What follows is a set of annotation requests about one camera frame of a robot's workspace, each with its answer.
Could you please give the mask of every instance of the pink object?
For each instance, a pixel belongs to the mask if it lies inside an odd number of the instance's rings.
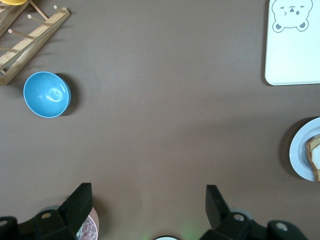
[[[96,210],[92,208],[89,216],[83,223],[80,240],[97,240],[99,232],[99,218]]]

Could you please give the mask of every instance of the wooden dish rack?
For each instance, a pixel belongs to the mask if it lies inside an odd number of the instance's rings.
[[[9,29],[28,5],[31,5],[43,18],[27,16],[31,21],[39,23],[39,27],[29,34]],[[0,2],[0,37],[8,31],[9,34],[23,38],[13,47],[0,46],[0,52],[4,52],[0,57],[0,72],[2,73],[0,73],[0,85],[7,85],[70,16],[70,12],[65,7],[59,8],[55,5],[54,9],[57,12],[47,17],[32,0],[27,0],[26,3],[18,6]]]

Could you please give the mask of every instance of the white plate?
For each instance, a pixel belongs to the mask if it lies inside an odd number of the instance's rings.
[[[306,157],[306,142],[320,134],[320,117],[306,123],[292,139],[289,157],[293,169],[304,179],[315,181],[312,168]]]

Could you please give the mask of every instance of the yellow object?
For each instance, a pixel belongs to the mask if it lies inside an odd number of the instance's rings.
[[[27,0],[0,0],[0,2],[3,2],[4,4],[8,4],[8,5],[22,5],[24,3],[26,3]]]

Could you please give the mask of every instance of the white cutting board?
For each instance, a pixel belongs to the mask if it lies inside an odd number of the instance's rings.
[[[320,83],[320,0],[270,0],[265,79],[271,85]]]

